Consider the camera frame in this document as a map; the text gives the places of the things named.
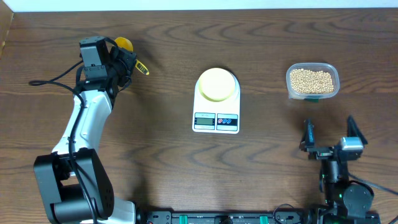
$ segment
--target cable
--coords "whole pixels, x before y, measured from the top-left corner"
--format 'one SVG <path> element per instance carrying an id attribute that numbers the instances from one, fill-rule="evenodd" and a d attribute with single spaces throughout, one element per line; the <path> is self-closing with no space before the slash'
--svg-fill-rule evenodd
<path id="1" fill-rule="evenodd" d="M 398 195 L 398 192 L 396 192 L 395 190 L 392 190 L 392 189 L 389 189 L 389 188 L 387 188 L 387 187 L 383 187 L 383 186 L 374 184 L 374 183 L 372 183 L 372 182 L 369 182 L 369 181 L 367 181 L 367 180 L 361 179 L 361 178 L 359 178 L 359 177 L 357 177 L 357 176 L 351 174 L 350 172 L 348 172 L 348 175 L 349 175 L 352 179 L 356 179 L 356 180 L 358 180 L 359 182 L 362 182 L 362 183 L 364 183 L 364 184 L 367 184 L 367 185 L 372 186 L 372 187 L 374 187 L 374 188 L 377 188 L 377 189 L 379 189 L 379 190 L 384 190 L 384 191 L 389 192 L 389 193 L 392 193 L 392 194 L 394 194 L 394 195 Z"/>
<path id="2" fill-rule="evenodd" d="M 113 60 L 115 60 L 115 59 L 118 57 L 118 55 L 119 55 L 119 47 L 118 47 L 118 44 L 117 44 L 114 40 L 110 39 L 109 37 L 105 37 L 105 41 L 107 41 L 108 43 L 114 45 L 114 51 L 115 51 L 115 53 L 114 53 L 114 58 L 113 58 Z"/>
<path id="3" fill-rule="evenodd" d="M 81 71 L 83 71 L 83 68 L 84 68 L 84 67 L 85 67 L 85 66 L 82 65 L 82 66 L 80 66 L 80 67 L 76 70 L 76 85 L 77 85 L 78 82 L 80 82 Z"/>
<path id="4" fill-rule="evenodd" d="M 287 204 L 287 203 L 282 204 L 282 205 L 279 205 L 278 207 L 276 207 L 275 210 L 274 210 L 274 212 L 272 212 L 272 218 L 273 218 L 274 221 L 275 221 L 276 223 L 278 223 L 278 224 L 282 224 L 282 223 L 281 223 L 280 221 L 278 221 L 278 220 L 275 218 L 275 214 L 276 214 L 276 211 L 277 211 L 280 207 L 282 207 L 282 206 L 290 206 L 290 207 L 292 207 L 292 208 L 294 209 L 293 205 Z M 299 217 L 300 217 L 300 221 L 297 222 L 297 223 L 293 223 L 293 224 L 299 224 L 299 223 L 301 223 L 301 215 L 299 215 Z"/>
<path id="5" fill-rule="evenodd" d="M 125 86 L 124 86 L 119 92 L 125 90 L 125 89 L 126 89 L 127 87 L 129 87 L 129 85 L 132 83 L 131 77 L 129 77 L 129 76 L 126 76 L 126 77 L 129 79 L 129 82 L 128 82 L 127 84 L 125 84 Z"/>
<path id="6" fill-rule="evenodd" d="M 44 85 L 44 84 L 52 84 L 52 85 L 57 85 L 57 86 L 63 87 L 65 89 L 71 91 L 80 100 L 80 103 L 81 103 L 80 104 L 80 110 L 79 110 L 79 113 L 77 114 L 76 120 L 75 120 L 75 122 L 74 122 L 74 124 L 72 126 L 72 130 L 71 130 L 70 136 L 68 138 L 68 140 L 69 140 L 69 144 L 68 144 L 69 160 L 70 160 L 70 164 L 72 165 L 72 170 L 75 172 L 76 178 L 77 178 L 79 184 L 81 185 L 81 188 L 82 188 L 82 191 L 83 191 L 83 195 L 86 198 L 86 201 L 87 201 L 87 203 L 89 205 L 91 216 L 93 218 L 93 223 L 97 224 L 98 222 L 97 222 L 97 214 L 96 214 L 96 211 L 95 211 L 95 207 L 93 205 L 93 202 L 91 201 L 91 198 L 90 198 L 90 195 L 89 195 L 89 193 L 87 191 L 86 185 L 84 184 L 83 180 L 81 179 L 80 173 L 79 173 L 79 171 L 77 169 L 76 160 L 75 160 L 75 158 L 73 156 L 73 147 L 75 146 L 74 145 L 74 143 L 75 143 L 74 139 L 75 139 L 76 128 L 77 128 L 79 120 L 80 120 L 80 118 L 81 118 L 81 116 L 83 114 L 83 109 L 85 108 L 85 101 L 84 101 L 83 97 L 81 97 L 80 94 L 76 90 L 70 88 L 67 85 L 64 85 L 64 84 L 61 84 L 61 83 L 58 83 L 58 82 L 54 82 L 54 81 L 43 81 L 43 80 L 32 80 L 32 81 L 29 82 L 29 85 L 31 85 L 31 86 L 39 86 L 39 85 Z"/>
<path id="7" fill-rule="evenodd" d="M 398 215 L 395 217 L 395 219 L 391 220 L 388 224 L 394 224 L 395 222 L 398 221 Z"/>
<path id="8" fill-rule="evenodd" d="M 81 63 L 83 63 L 83 60 L 79 61 L 79 62 L 76 63 L 74 66 L 70 67 L 66 72 L 64 72 L 64 73 L 62 73 L 61 75 L 59 75 L 59 76 L 57 76 L 57 77 L 51 79 L 50 81 L 55 81 L 55 80 L 58 80 L 59 78 L 62 78 L 63 76 L 65 76 L 66 74 L 68 74 L 70 71 L 72 71 L 74 68 L 76 68 L 76 67 L 77 67 L 79 64 L 81 64 Z M 29 82 L 29 85 L 31 85 L 31 86 L 40 86 L 40 85 L 46 84 L 46 83 L 42 83 L 42 82 L 40 82 L 40 83 L 30 83 L 30 82 Z"/>

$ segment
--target white wall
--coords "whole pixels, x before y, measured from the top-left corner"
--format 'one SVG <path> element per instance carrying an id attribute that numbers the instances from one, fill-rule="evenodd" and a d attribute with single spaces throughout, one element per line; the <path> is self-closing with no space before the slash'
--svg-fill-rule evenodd
<path id="1" fill-rule="evenodd" d="M 398 0 L 4 0 L 14 12 L 398 7 Z"/>

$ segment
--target green terminal connector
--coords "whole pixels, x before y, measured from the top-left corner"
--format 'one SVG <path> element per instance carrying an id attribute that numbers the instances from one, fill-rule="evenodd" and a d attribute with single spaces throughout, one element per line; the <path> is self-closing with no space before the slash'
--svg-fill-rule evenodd
<path id="1" fill-rule="evenodd" d="M 268 217 L 260 216 L 260 224 L 268 224 Z"/>
<path id="2" fill-rule="evenodd" d="M 188 224 L 188 216 L 180 215 L 180 224 Z"/>

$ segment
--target scale platform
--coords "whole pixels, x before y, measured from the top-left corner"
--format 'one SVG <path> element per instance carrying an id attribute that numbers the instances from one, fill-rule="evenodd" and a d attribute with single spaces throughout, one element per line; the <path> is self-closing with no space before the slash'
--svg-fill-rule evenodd
<path id="1" fill-rule="evenodd" d="M 221 68 L 205 71 L 195 85 L 192 130 L 203 133 L 239 132 L 241 88 L 236 77 Z"/>

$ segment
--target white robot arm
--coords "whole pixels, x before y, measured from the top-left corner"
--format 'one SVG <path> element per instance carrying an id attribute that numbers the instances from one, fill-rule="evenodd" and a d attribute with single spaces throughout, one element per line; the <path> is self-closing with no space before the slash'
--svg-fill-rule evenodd
<path id="1" fill-rule="evenodd" d="M 106 41 L 114 45 L 110 52 Z M 85 65 L 76 73 L 74 109 L 67 128 L 52 153 L 37 157 L 34 164 L 47 218 L 50 223 L 135 224 L 135 205 L 114 197 L 97 152 L 118 87 L 125 88 L 131 82 L 136 54 L 128 47 L 119 48 L 115 41 L 106 37 L 83 39 L 80 50 Z M 84 81 L 80 81 L 81 71 L 85 73 Z M 74 175 L 79 184 L 61 183 Z"/>

